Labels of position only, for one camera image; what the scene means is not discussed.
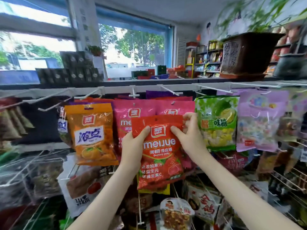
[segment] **brown plant pot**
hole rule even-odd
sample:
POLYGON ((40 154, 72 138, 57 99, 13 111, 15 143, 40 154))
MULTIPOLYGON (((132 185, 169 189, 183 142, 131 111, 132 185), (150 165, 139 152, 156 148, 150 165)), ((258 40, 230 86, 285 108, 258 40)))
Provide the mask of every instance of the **brown plant pot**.
POLYGON ((222 40, 223 73, 264 73, 278 40, 285 34, 247 32, 222 40))

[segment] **purple package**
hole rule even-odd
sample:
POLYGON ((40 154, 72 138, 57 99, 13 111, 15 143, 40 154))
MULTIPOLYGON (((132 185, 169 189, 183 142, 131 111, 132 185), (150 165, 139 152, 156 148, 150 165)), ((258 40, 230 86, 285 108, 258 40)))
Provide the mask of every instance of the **purple package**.
POLYGON ((228 95, 228 96, 239 96, 240 93, 246 92, 246 91, 253 91, 255 88, 232 88, 230 91, 233 93, 227 93, 224 91, 217 91, 216 95, 228 95))
POLYGON ((237 151, 256 148, 274 152, 279 118, 284 115, 289 93, 286 90, 253 90, 240 94, 238 104, 237 151))
POLYGON ((156 97, 178 97, 177 95, 172 94, 169 91, 152 91, 146 90, 146 99, 153 99, 156 97))

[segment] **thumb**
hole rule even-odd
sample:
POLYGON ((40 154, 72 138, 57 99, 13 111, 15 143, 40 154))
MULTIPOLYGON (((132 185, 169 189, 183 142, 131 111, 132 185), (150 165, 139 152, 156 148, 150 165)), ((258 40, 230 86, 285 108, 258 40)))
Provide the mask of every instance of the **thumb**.
POLYGON ((175 136, 177 136, 179 141, 183 140, 183 137, 185 136, 185 134, 178 127, 171 126, 171 131, 175 136))
POLYGON ((139 139, 140 141, 144 141, 144 139, 146 138, 146 136, 148 136, 150 132, 150 126, 146 126, 141 133, 136 137, 136 139, 139 139))

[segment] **hand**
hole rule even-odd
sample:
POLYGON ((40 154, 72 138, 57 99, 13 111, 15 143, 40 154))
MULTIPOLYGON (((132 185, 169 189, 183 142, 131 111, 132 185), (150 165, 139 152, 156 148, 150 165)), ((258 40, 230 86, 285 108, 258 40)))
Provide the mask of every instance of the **hand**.
POLYGON ((132 131, 125 135, 122 139, 121 166, 131 169, 135 173, 138 172, 141 167, 144 139, 148 136, 149 132, 150 126, 147 126, 136 138, 133 138, 132 131))
POLYGON ((184 132, 180 131, 179 128, 171 126, 171 131, 179 139, 183 149, 192 159, 196 162, 202 156, 204 151, 207 151, 205 142, 202 138, 201 132, 197 124, 197 114, 196 113, 185 113, 183 119, 186 120, 185 126, 187 130, 184 132))

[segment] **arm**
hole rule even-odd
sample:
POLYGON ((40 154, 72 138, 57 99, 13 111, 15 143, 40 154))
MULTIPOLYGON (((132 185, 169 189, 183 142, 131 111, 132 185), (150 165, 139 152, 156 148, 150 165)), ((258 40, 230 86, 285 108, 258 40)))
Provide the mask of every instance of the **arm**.
POLYGON ((249 230, 302 229, 262 200, 214 159, 206 149, 195 113, 187 113, 184 118, 188 119, 186 134, 174 126, 171 127, 171 131, 178 137, 190 158, 225 196, 249 230))
POLYGON ((121 163, 89 207, 69 226, 68 230, 107 230, 128 187, 141 167, 142 149, 150 127, 135 139, 132 131, 122 140, 121 163))

